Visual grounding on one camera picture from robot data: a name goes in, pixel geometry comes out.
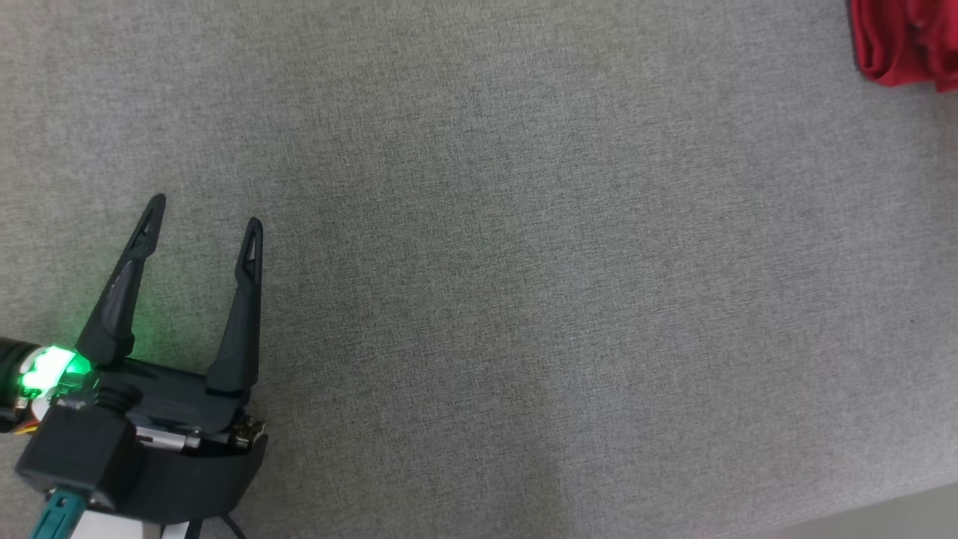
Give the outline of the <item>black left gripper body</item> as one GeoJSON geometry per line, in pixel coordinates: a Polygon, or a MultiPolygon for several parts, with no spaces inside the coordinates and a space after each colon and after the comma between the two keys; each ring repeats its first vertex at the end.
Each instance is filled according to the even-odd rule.
{"type": "Polygon", "coordinates": [[[96,366],[58,346],[18,347],[18,474],[35,490],[171,525],[232,511],[259,471],[267,436],[251,390],[219,395],[206,374],[125,358],[96,366]]]}

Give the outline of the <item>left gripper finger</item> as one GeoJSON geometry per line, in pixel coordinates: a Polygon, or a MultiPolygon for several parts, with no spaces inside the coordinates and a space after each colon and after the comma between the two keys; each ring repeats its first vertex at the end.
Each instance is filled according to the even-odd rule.
{"type": "Polygon", "coordinates": [[[250,218],[237,256],[235,296],[218,355],[206,372],[208,390],[219,395],[248,392],[259,381],[263,225],[250,218]]]}
{"type": "Polygon", "coordinates": [[[75,349],[96,366],[120,364],[132,351],[132,324],[146,260],[153,255],[165,214],[165,195],[148,201],[86,321],[75,349]]]}

